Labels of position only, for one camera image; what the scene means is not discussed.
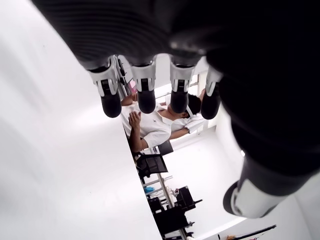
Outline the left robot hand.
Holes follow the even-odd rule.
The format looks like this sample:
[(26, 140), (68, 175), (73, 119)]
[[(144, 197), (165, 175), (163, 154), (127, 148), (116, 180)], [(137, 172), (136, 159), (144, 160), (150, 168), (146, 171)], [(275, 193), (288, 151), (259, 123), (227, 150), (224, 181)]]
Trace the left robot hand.
[(193, 70), (209, 71), (202, 116), (219, 105), (245, 158), (224, 209), (255, 219), (320, 170), (320, 3), (317, 0), (36, 0), (96, 85), (121, 112), (115, 58), (131, 65), (140, 110), (155, 108), (155, 56), (168, 54), (171, 105), (187, 108)]

